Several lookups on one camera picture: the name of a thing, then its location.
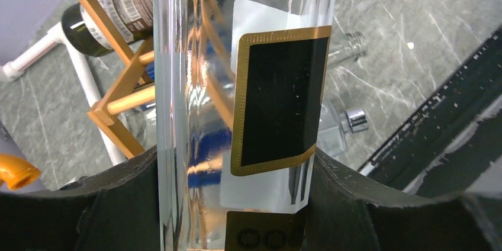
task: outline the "marble countertop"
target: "marble countertop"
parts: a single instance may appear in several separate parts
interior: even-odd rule
[[[64,0],[37,39],[76,0]],[[336,109],[362,107],[370,130],[347,135],[339,160],[357,169],[502,22],[502,0],[337,0],[333,35],[360,31],[368,57],[327,72],[324,98]],[[98,87],[123,68],[116,54],[89,58]],[[0,120],[49,189],[111,166],[75,70],[60,46],[13,83],[0,83]],[[129,126],[146,146],[155,129],[141,114]]]

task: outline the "bottle cap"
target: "bottle cap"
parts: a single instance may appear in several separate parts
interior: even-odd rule
[[[365,131],[369,128],[366,113],[362,108],[345,110],[345,117],[347,118],[347,124],[349,125],[349,129],[352,133]]]

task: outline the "dark wine bottle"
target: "dark wine bottle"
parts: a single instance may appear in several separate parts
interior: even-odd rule
[[[129,44],[153,34],[153,0],[98,0]],[[66,9],[61,25],[68,41],[87,56],[113,52],[108,40],[81,4]]]
[[[153,0],[98,0],[125,41],[129,44],[153,35]],[[188,0],[187,9],[194,8]],[[113,52],[108,40],[81,4],[66,9],[61,18],[66,38],[87,56]]]

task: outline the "white pvc pipe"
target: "white pvc pipe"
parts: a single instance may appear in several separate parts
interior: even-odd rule
[[[0,67],[1,82],[12,82],[16,80],[24,73],[26,68],[31,66],[34,62],[36,62],[39,58],[41,58],[58,44],[58,41],[60,39],[59,37],[54,36],[54,27],[51,28],[47,32],[47,35],[40,39],[40,41],[36,42],[35,45],[31,46],[28,50],[19,55],[15,60],[8,62],[4,66]]]
[[[61,28],[61,24],[57,24],[59,26],[60,37],[62,38],[62,43],[66,46],[66,50],[70,54],[70,59],[72,60],[73,67],[75,68],[75,72],[77,73],[77,77],[82,85],[83,92],[87,99],[89,106],[93,106],[94,103],[98,102],[101,99],[101,94],[99,94],[98,87],[96,86],[96,82],[92,76],[89,65],[87,64],[87,60],[85,56],[77,51],[66,39],[63,29]],[[103,133],[101,129],[99,129],[99,133],[103,138],[103,142],[107,149],[108,155],[110,157],[111,163],[115,166],[126,160],[124,155],[120,152],[120,150],[115,146],[115,144],[108,138],[108,136]]]
[[[64,44],[72,60],[73,67],[77,73],[77,77],[82,85],[85,97],[89,106],[93,106],[94,103],[101,99],[101,94],[99,94],[98,87],[94,81],[89,65],[85,56],[78,52],[66,39],[61,27],[61,23],[57,23],[49,29],[47,35],[45,35],[40,41],[36,42],[35,45],[31,46],[23,54],[17,57],[15,60],[8,62],[3,67],[0,67],[0,81],[2,82],[12,82],[16,80],[23,72],[35,63],[41,56],[50,51],[57,44]],[[115,144],[108,138],[108,136],[99,129],[99,133],[103,138],[103,142],[107,149],[110,161],[113,165],[117,165],[125,161],[124,155],[119,151]]]

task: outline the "wooden wine rack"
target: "wooden wine rack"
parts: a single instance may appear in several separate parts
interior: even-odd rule
[[[139,49],[133,52],[98,0],[79,2],[125,64],[125,68],[105,96],[91,107],[87,115],[127,158],[132,158],[143,152],[144,147],[118,119],[118,115],[155,100],[153,84],[133,93],[138,83],[142,85],[152,81],[146,73],[146,66],[153,62],[153,39],[144,41]]]
[[[144,148],[118,119],[118,115],[155,100],[153,84],[133,92],[138,83],[142,85],[151,82],[146,73],[146,66],[153,62],[153,39],[143,42],[134,53],[97,0],[79,1],[125,64],[120,76],[103,99],[91,107],[88,115],[127,158],[132,158],[143,152]],[[223,25],[225,21],[216,0],[193,0],[193,3],[196,6],[194,17],[201,21],[201,26],[192,28],[187,40],[180,44],[179,50],[184,51],[189,45],[197,45],[192,48],[192,79],[200,81],[200,85],[206,88],[221,119],[232,129],[233,100],[225,95],[223,87],[212,73],[203,73],[201,70],[205,62],[207,44],[211,43],[223,63],[226,75],[234,80],[236,78],[230,68],[230,53],[223,46],[212,22]]]

